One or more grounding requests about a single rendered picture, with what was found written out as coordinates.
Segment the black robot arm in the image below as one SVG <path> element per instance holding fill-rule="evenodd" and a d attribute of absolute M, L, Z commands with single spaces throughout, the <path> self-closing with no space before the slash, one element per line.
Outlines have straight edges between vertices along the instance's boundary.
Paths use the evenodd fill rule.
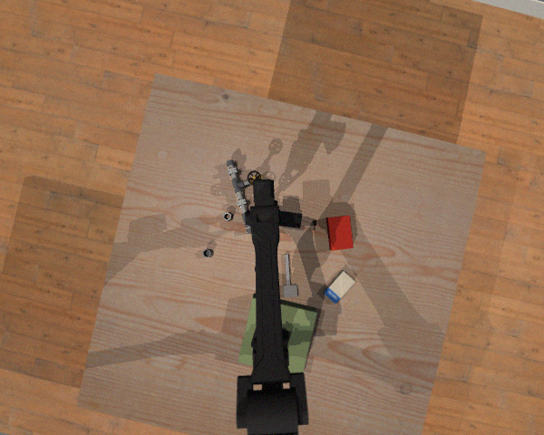
<path fill-rule="evenodd" d="M 274 205 L 272 179 L 254 180 L 253 191 L 255 206 L 245 212 L 245 222 L 256 253 L 254 367 L 251 375 L 238 376 L 237 429 L 247 429 L 248 435 L 298 435 L 298 425 L 308 425 L 306 382 L 303 372 L 288 370 L 290 333 L 282 329 L 277 247 L 279 226 L 301 228 L 303 214 Z M 291 389 L 283 389 L 283 383 Z M 262 390 L 253 391 L 259 384 Z"/>

